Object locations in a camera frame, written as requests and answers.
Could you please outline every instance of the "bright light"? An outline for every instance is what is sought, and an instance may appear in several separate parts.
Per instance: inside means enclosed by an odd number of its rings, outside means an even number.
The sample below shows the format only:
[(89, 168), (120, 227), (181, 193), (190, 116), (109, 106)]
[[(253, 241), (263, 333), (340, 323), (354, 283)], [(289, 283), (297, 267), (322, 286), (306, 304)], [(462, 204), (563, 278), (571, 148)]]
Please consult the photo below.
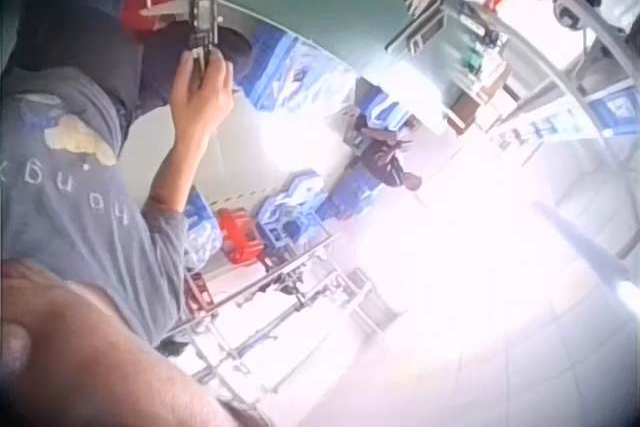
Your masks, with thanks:
[(433, 133), (444, 132), (442, 93), (423, 73), (405, 61), (395, 64), (380, 86), (393, 100), (415, 115)]
[(282, 172), (314, 169), (325, 172), (335, 162), (331, 146), (340, 137), (323, 118), (304, 113), (274, 112), (261, 119), (262, 144)]
[(480, 150), (440, 175), (441, 185), (426, 186), (428, 208), (400, 199), (376, 205), (359, 245), (383, 297), (408, 309), (413, 329), (402, 342), (413, 341), (425, 361), (526, 323), (562, 271), (561, 239), (530, 208), (540, 189)]
[(628, 280), (618, 282), (616, 294), (629, 310), (640, 317), (640, 290), (633, 283)]

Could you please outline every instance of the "blue container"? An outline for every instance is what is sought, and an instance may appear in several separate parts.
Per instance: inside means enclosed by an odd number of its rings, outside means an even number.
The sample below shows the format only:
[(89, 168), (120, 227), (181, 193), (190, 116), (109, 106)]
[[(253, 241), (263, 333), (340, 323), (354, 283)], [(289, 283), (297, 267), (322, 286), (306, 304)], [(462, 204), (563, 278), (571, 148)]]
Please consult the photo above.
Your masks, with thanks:
[(361, 164), (343, 175), (331, 191), (332, 203), (338, 215), (357, 215), (373, 203), (382, 184)]
[(271, 112), (275, 109), (275, 103), (270, 99), (271, 86), (284, 70), (298, 42), (296, 36), (273, 25), (257, 27), (251, 41), (251, 69), (241, 82), (245, 95), (257, 110)]
[(218, 221), (200, 193), (192, 187), (184, 209), (187, 218), (185, 267), (199, 270), (222, 247)]
[(640, 103), (635, 87), (628, 87), (593, 100), (589, 107), (600, 121), (606, 137), (640, 133), (637, 120)]
[(389, 102), (389, 95), (374, 87), (357, 105), (367, 117), (367, 125), (374, 129), (397, 132), (411, 115), (398, 102)]

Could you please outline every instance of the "man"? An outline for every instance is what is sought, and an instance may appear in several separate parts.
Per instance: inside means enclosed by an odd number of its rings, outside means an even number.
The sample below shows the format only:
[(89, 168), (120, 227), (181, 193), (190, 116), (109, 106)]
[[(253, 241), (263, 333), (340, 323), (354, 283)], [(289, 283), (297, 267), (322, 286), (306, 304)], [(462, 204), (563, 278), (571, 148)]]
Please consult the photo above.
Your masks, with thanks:
[(233, 106), (232, 64), (215, 51), (195, 89), (192, 54), (173, 67), (174, 143), (140, 212), (117, 154), (144, 45), (105, 3), (32, 2), (2, 82), (0, 424), (266, 425), (152, 348), (182, 307), (182, 211)]
[(358, 116), (354, 128), (371, 139), (359, 158), (371, 175), (389, 187), (402, 185), (412, 192), (420, 189), (422, 178), (406, 172), (398, 159), (399, 152), (406, 148), (410, 141), (401, 140), (395, 132), (368, 127), (364, 115)]

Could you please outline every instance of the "hand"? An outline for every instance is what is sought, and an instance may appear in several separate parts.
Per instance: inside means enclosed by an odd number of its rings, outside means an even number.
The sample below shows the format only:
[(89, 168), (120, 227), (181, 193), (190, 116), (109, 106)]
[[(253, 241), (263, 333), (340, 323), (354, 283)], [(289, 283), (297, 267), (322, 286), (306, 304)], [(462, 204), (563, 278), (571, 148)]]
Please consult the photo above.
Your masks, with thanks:
[(185, 52), (173, 82), (169, 104), (176, 145), (209, 142), (211, 134), (233, 108), (233, 65), (215, 49), (200, 87), (192, 89), (194, 58)]

